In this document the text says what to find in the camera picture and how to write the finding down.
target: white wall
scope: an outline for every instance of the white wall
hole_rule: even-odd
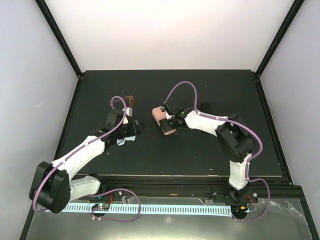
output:
[[[46,0],[82,71],[256,71],[293,0]]]
[[[320,233],[320,1],[302,5],[261,81],[294,184]]]
[[[0,3],[0,235],[19,239],[36,166],[53,159],[77,77],[32,0]]]

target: pink object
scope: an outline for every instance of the pink object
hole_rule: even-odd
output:
[[[155,107],[152,109],[152,116],[154,117],[156,123],[160,126],[160,120],[166,118],[166,113],[161,111],[161,106]],[[164,135],[173,134],[176,130],[167,131]]]

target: robotic arm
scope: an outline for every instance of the robotic arm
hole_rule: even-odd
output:
[[[184,109],[173,98],[163,106],[154,108],[152,115],[165,135],[172,134],[179,128],[185,128],[198,129],[216,136],[230,162],[229,184],[236,191],[242,190],[247,185],[249,159],[252,156],[255,141],[245,129],[227,122],[230,119],[243,123],[239,116],[233,114],[230,117],[217,118],[210,114],[196,112],[190,107]]]
[[[97,139],[113,129],[120,123],[124,111],[126,117],[123,124],[111,134]],[[127,107],[120,110],[113,108],[106,119],[83,143],[77,146],[70,153],[54,160],[51,163],[43,161],[40,163],[34,174],[29,198],[33,200],[36,192],[48,173],[60,165],[54,174],[43,186],[39,193],[37,203],[57,214],[61,212],[68,202],[104,191],[98,176],[86,176],[84,178],[72,180],[76,173],[96,156],[113,146],[123,145],[125,141],[134,141],[136,136],[142,133],[144,128],[137,120],[131,120],[132,109]]]

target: black tabletop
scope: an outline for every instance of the black tabletop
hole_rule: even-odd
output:
[[[134,97],[133,118],[145,129],[135,141],[126,141],[97,156],[79,174],[148,176],[228,176],[229,160],[215,136],[199,130],[162,134],[152,109],[163,104],[172,87],[194,83],[198,107],[210,102],[212,114],[235,113],[264,144],[263,153],[250,165],[250,176],[281,176],[279,161],[250,70],[96,70],[86,71],[76,99],[62,154],[78,146],[106,120],[108,101],[115,95]],[[194,92],[181,85],[172,95],[192,107]]]

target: black metal frame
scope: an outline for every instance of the black metal frame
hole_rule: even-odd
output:
[[[67,59],[69,60],[74,72],[78,76],[78,82],[75,88],[75,92],[71,101],[70,108],[66,117],[65,124],[59,139],[58,147],[56,149],[54,158],[58,158],[61,155],[62,147],[64,145],[69,124],[73,115],[73,111],[77,102],[79,95],[80,87],[82,84],[82,72],[70,50],[66,40],[64,39],[54,17],[52,16],[46,2],[44,0],[35,0],[38,4],[43,16],[45,17],[47,23],[49,24],[53,34],[58,40],[61,48],[63,49]],[[300,7],[302,6],[304,0],[295,0],[288,11],[285,19],[283,20],[277,34],[275,35],[268,51],[266,52],[262,62],[260,63],[256,73],[255,73],[255,83],[257,92],[260,97],[260,101],[263,107],[263,111],[267,120],[267,124],[270,130],[270,134],[275,146],[276,154],[279,159],[279,164],[281,167],[282,177],[266,177],[269,186],[272,198],[292,198],[299,199],[302,205],[302,209],[306,220],[308,222],[309,230],[312,235],[312,239],[320,240],[315,224],[313,222],[305,195],[300,186],[292,185],[292,178],[289,172],[287,162],[282,151],[282,147],[277,135],[274,121],[267,103],[267,99],[260,81],[260,76],[263,73],[264,69],[268,65],[270,59],[272,58],[274,52],[276,51],[280,41],[287,32],[289,26],[291,25],[293,19],[298,13]],[[138,196],[169,196],[170,194],[179,194],[180,196],[197,196],[205,197],[213,193],[213,187],[217,185],[227,185],[227,177],[213,177],[213,178],[204,178],[204,177],[166,177],[165,180],[161,177],[147,177],[147,176],[104,176],[103,177],[108,182],[109,188],[116,187],[125,187],[127,189],[134,190]],[[260,197],[266,197],[267,191],[264,185],[260,183],[254,183],[253,186],[257,191],[259,191]],[[27,216],[22,234],[20,239],[24,240],[27,238],[27,234],[34,216],[34,211],[32,207],[30,208],[29,214]]]

